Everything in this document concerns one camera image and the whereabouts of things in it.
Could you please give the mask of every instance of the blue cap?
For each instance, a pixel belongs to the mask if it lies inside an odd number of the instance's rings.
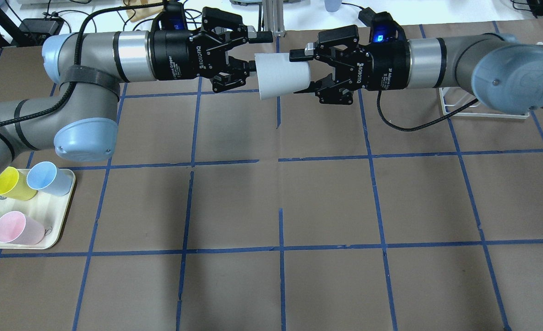
[[[61,52],[63,44],[65,44],[67,39],[74,34],[75,33],[49,36],[49,38],[45,40],[45,43],[42,44],[42,58],[45,61],[43,65],[46,74],[57,84],[61,82],[61,78],[59,77],[59,53]]]
[[[475,66],[471,88],[484,105],[504,113],[543,107],[543,48],[515,44],[490,52]]]
[[[63,159],[94,162],[109,159],[114,154],[118,124],[97,117],[65,126],[55,135],[55,152]]]

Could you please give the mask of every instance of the robotiq logo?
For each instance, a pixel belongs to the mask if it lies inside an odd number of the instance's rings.
[[[361,84],[361,77],[363,76],[363,63],[357,63],[357,84]]]
[[[202,46],[197,46],[196,52],[198,52],[198,64],[200,65],[200,69],[206,69],[206,66],[204,65],[204,57],[202,56]]]

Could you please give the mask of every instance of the white floor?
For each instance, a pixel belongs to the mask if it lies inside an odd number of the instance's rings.
[[[43,17],[46,11],[45,0],[42,4],[20,5],[17,0],[8,0],[10,6],[21,18]],[[515,19],[529,19],[532,14],[525,11],[516,11],[512,8],[510,0],[345,0],[359,6],[370,6],[374,11],[388,11],[401,25],[432,24],[432,23],[460,23],[481,21],[508,21]],[[90,4],[81,5],[66,0],[52,0],[51,12],[64,9],[78,9],[92,12],[98,9],[119,6],[119,0],[92,0]],[[258,6],[232,5],[229,0],[189,0],[186,8],[201,9],[204,6],[220,8],[225,11],[242,15],[244,23],[257,26]],[[19,25],[19,21],[7,6],[2,6],[6,14]],[[284,21],[287,30],[310,30],[342,27],[344,25],[363,24],[357,19],[359,9],[354,6],[341,5],[337,12],[327,12],[324,9],[324,0],[302,0],[294,4],[284,4]],[[86,17],[82,13],[62,13],[64,19],[71,24],[74,31]],[[122,19],[116,13],[106,13],[97,19],[99,32],[122,30]],[[135,23],[128,23],[126,30],[131,30]],[[141,25],[148,29],[148,23]],[[62,33],[68,33],[67,26],[63,26]],[[93,32],[89,24],[86,32]]]

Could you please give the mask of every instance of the yellow cup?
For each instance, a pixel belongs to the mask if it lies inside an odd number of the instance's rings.
[[[12,199],[26,201],[36,195],[27,182],[26,175],[14,167],[8,167],[0,174],[0,195]]]

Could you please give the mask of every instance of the black metal bar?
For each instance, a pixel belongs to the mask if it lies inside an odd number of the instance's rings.
[[[6,32],[14,39],[15,43],[18,46],[34,46],[36,45],[35,41],[32,40],[29,36],[24,35],[23,31],[17,27],[14,22],[4,13],[0,8],[0,25],[4,28]]]

